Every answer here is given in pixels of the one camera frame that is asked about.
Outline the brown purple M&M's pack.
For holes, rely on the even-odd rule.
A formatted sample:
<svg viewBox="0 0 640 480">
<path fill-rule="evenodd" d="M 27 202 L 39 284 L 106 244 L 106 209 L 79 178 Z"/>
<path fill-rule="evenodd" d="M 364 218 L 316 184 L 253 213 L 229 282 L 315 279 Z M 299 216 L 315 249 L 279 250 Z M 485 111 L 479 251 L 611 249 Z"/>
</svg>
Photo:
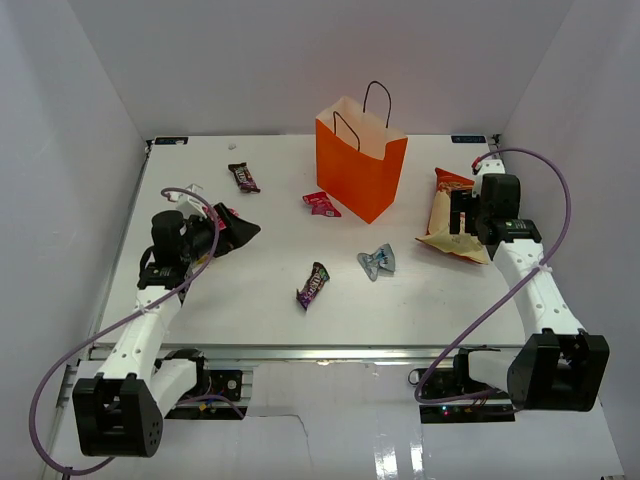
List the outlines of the brown purple M&M's pack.
<svg viewBox="0 0 640 480">
<path fill-rule="evenodd" d="M 303 288 L 296 291 L 296 300 L 305 311 L 329 280 L 330 275 L 326 267 L 320 262 L 314 262 Z"/>
</svg>

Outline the silver blue wrapper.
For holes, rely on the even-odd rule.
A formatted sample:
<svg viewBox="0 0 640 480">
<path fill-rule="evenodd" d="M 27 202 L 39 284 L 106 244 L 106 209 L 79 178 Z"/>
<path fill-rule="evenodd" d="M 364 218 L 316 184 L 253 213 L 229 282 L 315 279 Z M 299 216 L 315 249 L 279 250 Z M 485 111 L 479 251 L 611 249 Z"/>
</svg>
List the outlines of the silver blue wrapper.
<svg viewBox="0 0 640 480">
<path fill-rule="evenodd" d="M 380 272 L 394 274 L 396 271 L 395 255 L 389 243 L 379 246 L 373 253 L 360 252 L 356 259 L 372 282 Z"/>
</svg>

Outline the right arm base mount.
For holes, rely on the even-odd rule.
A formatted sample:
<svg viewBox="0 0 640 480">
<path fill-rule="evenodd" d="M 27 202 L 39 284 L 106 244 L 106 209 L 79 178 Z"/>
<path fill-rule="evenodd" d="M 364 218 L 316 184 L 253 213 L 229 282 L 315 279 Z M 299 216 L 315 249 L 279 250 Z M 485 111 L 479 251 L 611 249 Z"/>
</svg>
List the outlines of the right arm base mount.
<svg viewBox="0 0 640 480">
<path fill-rule="evenodd" d="M 516 409 L 509 396 L 475 381 L 462 382 L 452 367 L 437 369 L 421 389 L 422 425 L 454 425 L 514 422 Z"/>
</svg>

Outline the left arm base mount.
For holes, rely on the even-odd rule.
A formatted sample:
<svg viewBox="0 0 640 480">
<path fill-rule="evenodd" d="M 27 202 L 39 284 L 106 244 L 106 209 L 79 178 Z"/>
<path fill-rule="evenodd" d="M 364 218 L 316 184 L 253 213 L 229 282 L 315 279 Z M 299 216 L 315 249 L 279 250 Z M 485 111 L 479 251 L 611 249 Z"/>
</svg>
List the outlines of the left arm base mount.
<svg viewBox="0 0 640 480">
<path fill-rule="evenodd" d="M 167 414 L 174 420 L 242 420 L 241 370 L 204 370 L 202 380 L 187 391 Z"/>
</svg>

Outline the pink candy packet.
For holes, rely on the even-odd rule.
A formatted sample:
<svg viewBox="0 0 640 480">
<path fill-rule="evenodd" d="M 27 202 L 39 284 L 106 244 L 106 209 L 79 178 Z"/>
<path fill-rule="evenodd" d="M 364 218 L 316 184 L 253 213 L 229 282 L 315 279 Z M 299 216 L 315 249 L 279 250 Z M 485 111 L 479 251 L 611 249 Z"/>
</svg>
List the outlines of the pink candy packet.
<svg viewBox="0 0 640 480">
<path fill-rule="evenodd" d="M 341 217 L 340 211 L 335 208 L 331 199 L 324 191 L 304 195 L 302 200 L 311 208 L 312 215 L 321 215 L 330 218 Z"/>
</svg>

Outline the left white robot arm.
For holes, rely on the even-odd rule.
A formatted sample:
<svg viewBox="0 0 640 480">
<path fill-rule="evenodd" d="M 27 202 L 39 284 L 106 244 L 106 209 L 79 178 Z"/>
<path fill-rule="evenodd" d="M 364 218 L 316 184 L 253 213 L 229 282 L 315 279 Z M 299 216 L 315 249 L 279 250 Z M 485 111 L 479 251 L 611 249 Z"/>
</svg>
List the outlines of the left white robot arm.
<svg viewBox="0 0 640 480">
<path fill-rule="evenodd" d="M 244 246 L 260 226 L 224 204 L 196 206 L 189 214 L 165 210 L 151 220 L 152 244 L 141 258 L 135 311 L 111 353 L 72 392 L 79 444 L 90 457 L 151 457 L 163 422 L 181 400 L 211 387 L 203 354 L 195 348 L 158 356 L 181 310 L 195 266 Z"/>
</svg>

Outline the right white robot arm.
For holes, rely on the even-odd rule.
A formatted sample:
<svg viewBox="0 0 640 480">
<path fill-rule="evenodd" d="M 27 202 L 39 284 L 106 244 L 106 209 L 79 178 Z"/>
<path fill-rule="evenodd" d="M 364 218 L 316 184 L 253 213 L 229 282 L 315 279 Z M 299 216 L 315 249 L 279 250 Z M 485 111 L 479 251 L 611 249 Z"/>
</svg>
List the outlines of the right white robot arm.
<svg viewBox="0 0 640 480">
<path fill-rule="evenodd" d="M 541 235 L 519 216 L 521 187 L 511 174 L 479 176 L 469 192 L 453 191 L 452 220 L 463 219 L 515 289 L 526 337 L 516 353 L 462 348 L 454 357 L 453 390 L 477 397 L 486 387 L 506 393 L 517 409 L 586 412 L 593 408 L 610 349 L 586 332 L 543 263 Z"/>
</svg>

